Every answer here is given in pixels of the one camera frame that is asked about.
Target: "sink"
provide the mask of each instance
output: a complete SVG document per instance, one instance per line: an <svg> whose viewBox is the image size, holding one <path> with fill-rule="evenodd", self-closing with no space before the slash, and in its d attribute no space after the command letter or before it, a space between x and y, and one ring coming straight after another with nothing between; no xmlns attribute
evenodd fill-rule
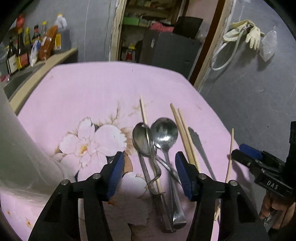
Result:
<svg viewBox="0 0 296 241"><path fill-rule="evenodd" d="M27 67L26 69L17 72L13 75L8 82L4 85L4 92L10 101L15 93L22 87L22 85L38 70L44 63L38 63L33 67Z"/></svg>

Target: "green box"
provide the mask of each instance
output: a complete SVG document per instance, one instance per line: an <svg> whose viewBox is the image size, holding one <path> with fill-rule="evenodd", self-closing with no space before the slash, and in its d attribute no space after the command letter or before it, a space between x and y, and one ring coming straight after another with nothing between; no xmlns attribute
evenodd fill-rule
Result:
<svg viewBox="0 0 296 241"><path fill-rule="evenodd" d="M135 25L135 26L138 26L139 20L140 20L139 18L124 17L123 24L124 25Z"/></svg>

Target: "flower center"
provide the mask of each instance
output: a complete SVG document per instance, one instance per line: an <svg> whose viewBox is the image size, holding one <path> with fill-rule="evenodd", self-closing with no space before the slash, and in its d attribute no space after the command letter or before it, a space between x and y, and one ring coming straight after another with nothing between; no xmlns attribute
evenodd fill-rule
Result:
<svg viewBox="0 0 296 241"><path fill-rule="evenodd" d="M86 144L83 144L81 147L80 147L80 152L79 154L82 155L83 153L85 153L87 151L87 147L89 145L86 143Z"/></svg>

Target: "gray wall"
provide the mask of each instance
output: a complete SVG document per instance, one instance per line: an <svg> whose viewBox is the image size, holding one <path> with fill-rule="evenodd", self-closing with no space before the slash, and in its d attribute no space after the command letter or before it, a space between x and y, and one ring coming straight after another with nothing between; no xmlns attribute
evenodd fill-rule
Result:
<svg viewBox="0 0 296 241"><path fill-rule="evenodd" d="M34 25L39 24L40 32L43 21L47 20L49 27L56 20L57 14L62 13L70 28L71 41L79 48L78 61L104 61L105 56L108 60L115 4L116 0L34 0L25 10L25 27L30 27L32 37Z"/></svg>
<svg viewBox="0 0 296 241"><path fill-rule="evenodd" d="M201 95L238 144L246 143L286 160L290 122L296 121L296 42L287 26L263 0L237 0L232 22L251 19L264 33L276 26L277 50L265 63L241 41L224 71L211 71ZM216 64L228 59L220 53ZM257 196L258 203L262 193Z"/></svg>

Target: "pink wall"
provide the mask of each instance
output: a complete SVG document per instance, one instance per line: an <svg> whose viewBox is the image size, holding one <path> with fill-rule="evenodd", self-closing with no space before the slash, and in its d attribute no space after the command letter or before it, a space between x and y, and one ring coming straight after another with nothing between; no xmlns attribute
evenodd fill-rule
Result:
<svg viewBox="0 0 296 241"><path fill-rule="evenodd" d="M203 18L211 24L218 0L190 0L186 16Z"/></svg>

